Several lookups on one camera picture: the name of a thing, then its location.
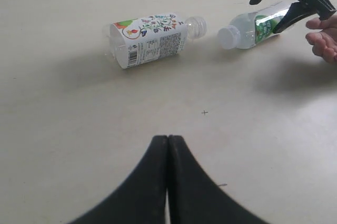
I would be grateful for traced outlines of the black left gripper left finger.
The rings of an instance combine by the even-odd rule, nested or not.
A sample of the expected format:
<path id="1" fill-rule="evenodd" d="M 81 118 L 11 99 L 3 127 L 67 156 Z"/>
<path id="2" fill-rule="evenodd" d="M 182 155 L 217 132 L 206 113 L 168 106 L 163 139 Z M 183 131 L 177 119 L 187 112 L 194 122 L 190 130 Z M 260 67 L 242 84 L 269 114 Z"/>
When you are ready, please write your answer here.
<path id="1" fill-rule="evenodd" d="M 72 223 L 165 223 L 168 137 L 154 136 L 132 173 Z"/>

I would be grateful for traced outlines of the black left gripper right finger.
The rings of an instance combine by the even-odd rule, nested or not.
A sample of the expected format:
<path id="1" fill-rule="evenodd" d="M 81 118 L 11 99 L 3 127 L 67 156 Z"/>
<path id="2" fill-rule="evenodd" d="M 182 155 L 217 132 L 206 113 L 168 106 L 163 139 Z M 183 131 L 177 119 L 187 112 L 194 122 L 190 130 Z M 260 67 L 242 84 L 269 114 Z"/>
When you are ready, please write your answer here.
<path id="1" fill-rule="evenodd" d="M 171 223 L 266 223 L 207 175 L 179 135 L 168 137 L 167 192 Z"/>

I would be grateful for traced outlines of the person's open hand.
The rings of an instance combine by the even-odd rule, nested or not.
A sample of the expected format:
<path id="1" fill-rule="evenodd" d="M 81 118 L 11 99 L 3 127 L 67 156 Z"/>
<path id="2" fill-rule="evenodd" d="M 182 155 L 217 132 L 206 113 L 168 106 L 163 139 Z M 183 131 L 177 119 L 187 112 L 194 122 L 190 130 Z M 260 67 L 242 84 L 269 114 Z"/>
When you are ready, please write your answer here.
<path id="1" fill-rule="evenodd" d="M 323 58 L 327 63 L 336 64 L 336 15 L 325 21 L 314 18 L 306 22 L 306 28 L 319 30 L 309 32 L 305 38 L 312 45 L 314 55 Z"/>

